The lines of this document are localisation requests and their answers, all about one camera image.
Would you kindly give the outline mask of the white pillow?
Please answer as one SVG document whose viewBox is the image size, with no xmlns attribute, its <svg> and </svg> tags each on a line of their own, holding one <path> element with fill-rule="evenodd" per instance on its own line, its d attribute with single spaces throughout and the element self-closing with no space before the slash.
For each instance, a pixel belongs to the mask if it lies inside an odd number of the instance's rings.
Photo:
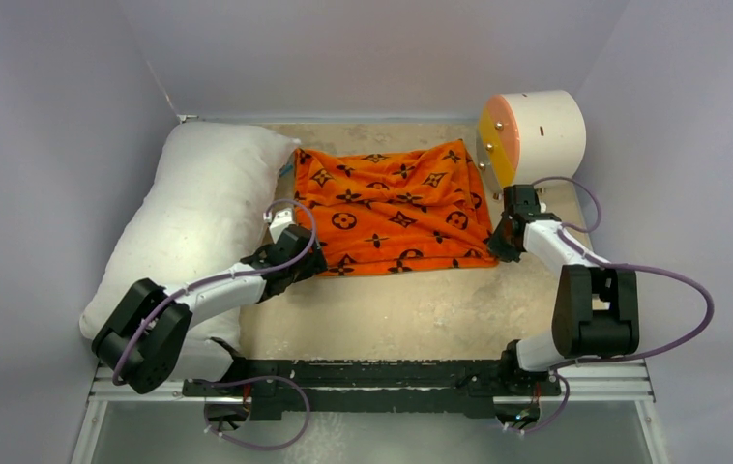
<svg viewBox="0 0 733 464">
<path fill-rule="evenodd" d="M 299 139 L 258 126 L 186 122 L 166 138 L 151 190 L 108 258 L 79 320 L 92 339 L 136 281 L 182 284 L 261 244 L 263 215 Z"/>
</svg>

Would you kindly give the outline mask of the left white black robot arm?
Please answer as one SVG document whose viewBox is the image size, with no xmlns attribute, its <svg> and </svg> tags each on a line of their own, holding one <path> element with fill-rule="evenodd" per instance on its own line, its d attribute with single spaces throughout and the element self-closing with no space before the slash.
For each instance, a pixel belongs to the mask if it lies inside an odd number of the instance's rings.
<svg viewBox="0 0 733 464">
<path fill-rule="evenodd" d="M 290 285 L 319 275 L 327 263 L 318 239 L 291 223 L 228 270 L 180 287 L 136 281 L 92 341 L 117 386 L 151 392 L 168 380 L 205 380 L 219 394 L 238 392 L 245 370 L 229 341 L 197 326 L 246 305 L 266 302 Z"/>
</svg>

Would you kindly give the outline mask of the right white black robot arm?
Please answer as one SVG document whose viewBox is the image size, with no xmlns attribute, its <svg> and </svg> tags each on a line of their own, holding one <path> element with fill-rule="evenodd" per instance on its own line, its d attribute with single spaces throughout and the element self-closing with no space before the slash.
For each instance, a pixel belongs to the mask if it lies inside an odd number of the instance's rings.
<svg viewBox="0 0 733 464">
<path fill-rule="evenodd" d="M 634 354 L 639 345 L 635 272 L 608 268 L 567 235 L 561 220 L 543 209 L 533 187 L 504 188 L 503 205 L 488 252 L 504 263 L 530 254 L 557 275 L 558 287 L 550 328 L 511 341 L 503 352 L 502 386 L 522 393 L 561 363 Z"/>
</svg>

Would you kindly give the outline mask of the orange patterned pillowcase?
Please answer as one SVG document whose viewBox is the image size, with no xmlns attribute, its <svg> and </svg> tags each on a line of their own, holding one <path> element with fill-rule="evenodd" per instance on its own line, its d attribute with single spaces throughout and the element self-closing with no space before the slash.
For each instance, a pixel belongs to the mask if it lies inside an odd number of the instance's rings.
<svg viewBox="0 0 733 464">
<path fill-rule="evenodd" d="M 326 276 L 488 268 L 493 230 L 484 184 L 464 142 L 336 157 L 299 148 L 294 198 L 317 226 Z"/>
</svg>

